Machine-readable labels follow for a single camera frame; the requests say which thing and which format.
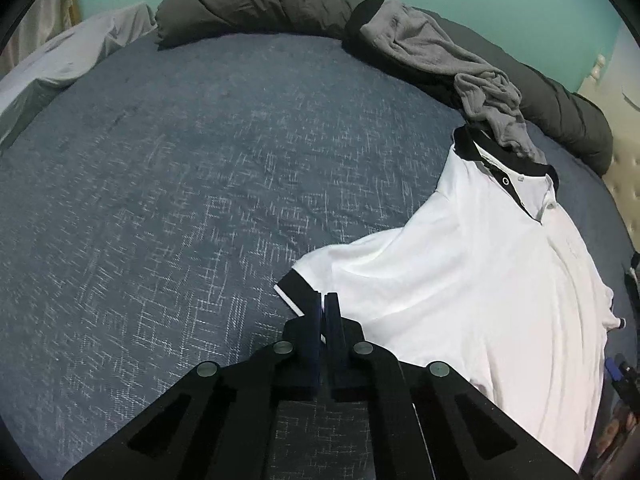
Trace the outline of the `white polo shirt black trim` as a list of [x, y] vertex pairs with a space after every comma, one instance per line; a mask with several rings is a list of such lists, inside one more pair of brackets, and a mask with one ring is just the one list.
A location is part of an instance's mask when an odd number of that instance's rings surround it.
[[310, 252], [276, 292], [299, 315], [334, 292], [367, 340], [410, 364], [448, 363], [579, 468], [620, 320], [558, 185], [551, 166], [457, 128], [435, 192], [404, 226]]

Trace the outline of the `blue patterned bed sheet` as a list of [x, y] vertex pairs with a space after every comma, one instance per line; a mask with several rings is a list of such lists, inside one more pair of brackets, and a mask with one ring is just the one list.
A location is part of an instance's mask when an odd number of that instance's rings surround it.
[[332, 39], [144, 37], [1, 157], [1, 418], [59, 479], [195, 364], [277, 339], [306, 252], [397, 228], [460, 110]]

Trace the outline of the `cream tufted headboard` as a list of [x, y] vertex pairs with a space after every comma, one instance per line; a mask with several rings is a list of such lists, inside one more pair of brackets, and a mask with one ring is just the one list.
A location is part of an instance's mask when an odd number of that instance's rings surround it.
[[613, 133], [613, 155], [603, 177], [634, 246], [639, 245], [639, 46], [620, 26], [609, 58], [597, 56], [578, 93], [602, 110]]

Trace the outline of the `grey crumpled garment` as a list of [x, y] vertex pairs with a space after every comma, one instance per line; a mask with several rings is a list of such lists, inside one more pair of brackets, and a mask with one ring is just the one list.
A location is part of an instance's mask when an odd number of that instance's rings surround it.
[[547, 161], [528, 134], [518, 87], [503, 70], [458, 46], [431, 15], [399, 0], [363, 0], [345, 26], [343, 46], [461, 110], [503, 148], [537, 164]]

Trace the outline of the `light grey blanket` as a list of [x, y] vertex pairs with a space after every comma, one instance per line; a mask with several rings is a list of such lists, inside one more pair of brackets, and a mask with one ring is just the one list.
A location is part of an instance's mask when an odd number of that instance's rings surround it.
[[61, 92], [113, 53], [156, 29], [144, 2], [93, 15], [47, 41], [1, 79], [1, 148], [6, 150]]

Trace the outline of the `dark grey rolled duvet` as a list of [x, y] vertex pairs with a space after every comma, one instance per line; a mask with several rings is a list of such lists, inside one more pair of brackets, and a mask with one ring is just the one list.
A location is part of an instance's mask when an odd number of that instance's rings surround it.
[[[205, 38], [251, 32], [286, 32], [341, 40], [352, 11], [363, 0], [163, 0], [157, 9], [157, 44], [163, 49]], [[551, 139], [596, 174], [608, 171], [613, 133], [589, 100], [518, 62], [474, 30], [431, 15], [454, 42], [503, 70], [522, 94], [521, 111]]]

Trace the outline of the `striped beige curtain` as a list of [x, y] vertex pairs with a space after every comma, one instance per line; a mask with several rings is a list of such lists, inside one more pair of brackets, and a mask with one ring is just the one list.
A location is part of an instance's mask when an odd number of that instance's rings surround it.
[[1, 77], [47, 41], [80, 21], [78, 0], [35, 0], [1, 53]]

